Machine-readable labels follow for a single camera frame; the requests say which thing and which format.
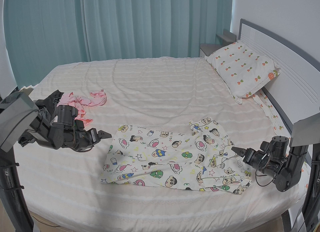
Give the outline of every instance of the teal curtain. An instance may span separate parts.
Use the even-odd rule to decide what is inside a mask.
[[[196,57],[230,29],[232,0],[5,0],[19,87],[54,67],[118,58]]]

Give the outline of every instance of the robotic arm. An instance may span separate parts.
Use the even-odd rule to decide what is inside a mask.
[[[276,188],[284,192],[296,185],[301,177],[302,165],[305,160],[308,146],[313,145],[311,174],[302,208],[306,223],[306,230],[312,231],[318,222],[320,210],[320,113],[300,120],[293,125],[290,151],[286,157],[289,138],[273,137],[270,142],[263,141],[260,149],[231,149],[243,157],[243,162],[256,169],[255,176],[270,176]],[[264,175],[257,175],[257,170]]]
[[[58,121],[50,122],[23,92],[10,94],[0,102],[0,198],[16,232],[40,231],[30,216],[20,185],[14,158],[14,143],[27,130],[40,146],[71,148],[87,152],[111,134],[91,128],[86,131],[82,121],[75,120],[78,110],[72,106],[57,107]]]

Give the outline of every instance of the white headboard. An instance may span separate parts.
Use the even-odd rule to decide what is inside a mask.
[[[244,19],[240,20],[239,39],[281,67],[279,76],[263,91],[290,133],[294,122],[319,112],[320,62],[281,36]]]

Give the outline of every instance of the mattress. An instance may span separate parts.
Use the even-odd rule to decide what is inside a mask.
[[[237,147],[259,149],[275,135],[252,100],[236,103],[204,58],[108,60],[61,65],[33,90],[43,99],[55,90],[90,96],[104,89],[104,106],[85,107],[86,127],[115,135],[123,124],[190,134],[189,121],[213,117]],[[51,150],[37,143],[14,146],[28,208],[77,232],[246,231],[278,217],[306,193],[308,174],[281,193],[253,184],[242,194],[101,184],[98,176],[111,139],[88,153]],[[266,184],[270,178],[258,178]]]

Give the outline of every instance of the white pillow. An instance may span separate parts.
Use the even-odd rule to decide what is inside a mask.
[[[271,58],[240,40],[215,51],[206,61],[218,72],[239,104],[242,98],[250,97],[280,73]]]

